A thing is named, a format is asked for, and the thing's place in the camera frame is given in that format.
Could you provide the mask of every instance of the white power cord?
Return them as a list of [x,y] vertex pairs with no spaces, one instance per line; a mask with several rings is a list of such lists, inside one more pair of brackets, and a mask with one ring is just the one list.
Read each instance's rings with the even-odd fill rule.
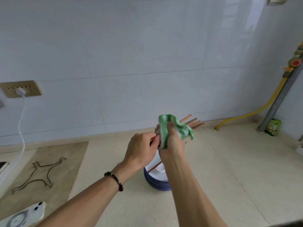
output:
[[22,88],[17,88],[16,89],[16,93],[18,95],[20,95],[23,99],[23,110],[22,110],[22,113],[21,113],[21,116],[20,116],[20,120],[19,120],[19,123],[18,123],[18,132],[20,134],[20,137],[22,139],[22,143],[23,143],[23,148],[22,148],[22,151],[19,155],[19,157],[17,158],[17,161],[11,166],[9,167],[8,171],[5,173],[5,175],[2,177],[1,181],[0,181],[0,185],[3,183],[3,181],[5,180],[6,176],[10,174],[10,172],[15,168],[15,166],[18,164],[18,162],[20,161],[22,155],[23,155],[23,152],[25,150],[25,142],[24,142],[24,139],[23,139],[23,136],[22,136],[22,133],[20,131],[20,124],[21,124],[21,121],[22,121],[22,118],[23,118],[23,114],[24,114],[24,110],[25,110],[25,95],[26,95],[26,92],[24,91],[24,89]]

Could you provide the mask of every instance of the beaded bracelet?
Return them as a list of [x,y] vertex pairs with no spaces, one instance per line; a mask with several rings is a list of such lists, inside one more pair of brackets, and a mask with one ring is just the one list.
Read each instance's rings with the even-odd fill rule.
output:
[[105,174],[104,174],[104,176],[112,176],[115,180],[116,180],[116,182],[119,184],[119,191],[123,191],[123,186],[122,186],[122,184],[121,183],[119,183],[119,180],[118,180],[118,178],[112,173],[112,172],[106,172]]

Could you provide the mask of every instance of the person's left hand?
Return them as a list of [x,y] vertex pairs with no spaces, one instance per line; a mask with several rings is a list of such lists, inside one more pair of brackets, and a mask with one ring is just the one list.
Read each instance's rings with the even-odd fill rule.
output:
[[153,132],[135,134],[128,144],[123,163],[135,172],[148,165],[156,155],[160,136]]

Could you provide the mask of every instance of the wire pot stand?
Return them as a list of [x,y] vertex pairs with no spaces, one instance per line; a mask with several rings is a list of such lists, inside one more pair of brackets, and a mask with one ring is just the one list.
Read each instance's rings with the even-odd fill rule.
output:
[[[51,180],[50,180],[49,177],[48,177],[48,174],[49,174],[49,172],[51,171],[51,169],[53,169],[53,168],[54,168],[55,166],[57,166],[57,165],[60,165],[60,164],[62,163],[63,160],[66,160],[66,158],[62,157],[62,158],[60,158],[60,160],[59,160],[58,162],[56,162],[56,163],[54,163],[54,164],[43,165],[43,166],[40,165],[40,164],[38,163],[38,161],[36,161],[35,163],[33,163],[33,166],[35,167],[35,169],[34,169],[34,171],[32,172],[32,174],[29,176],[29,178],[26,180],[26,182],[23,183],[21,186],[18,186],[18,187],[13,188],[13,189],[12,189],[12,194],[14,194],[15,192],[17,192],[18,190],[23,190],[29,183],[36,182],[36,181],[42,181],[42,182],[44,183],[44,185],[45,185],[48,189],[50,189],[51,187],[53,187],[53,185],[52,185],[52,183],[51,183]],[[39,168],[39,167],[46,167],[46,166],[51,166],[51,168],[48,170],[48,172],[47,172],[47,174],[46,174],[46,178],[47,178],[47,180],[48,180],[48,183],[47,183],[45,180],[43,180],[43,179],[35,179],[35,180],[29,181],[29,180],[31,179],[32,175],[36,172],[37,168]]]

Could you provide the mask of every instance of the green and white cloth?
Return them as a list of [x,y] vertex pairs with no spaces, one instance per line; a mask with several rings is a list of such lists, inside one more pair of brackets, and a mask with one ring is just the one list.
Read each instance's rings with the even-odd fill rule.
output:
[[191,140],[194,138],[194,131],[184,123],[180,123],[179,120],[176,118],[176,116],[170,114],[159,115],[158,118],[159,126],[157,126],[156,134],[161,135],[160,149],[167,148],[167,139],[169,137],[167,123],[170,121],[173,122],[175,130],[181,139],[185,139],[188,136],[191,138]]

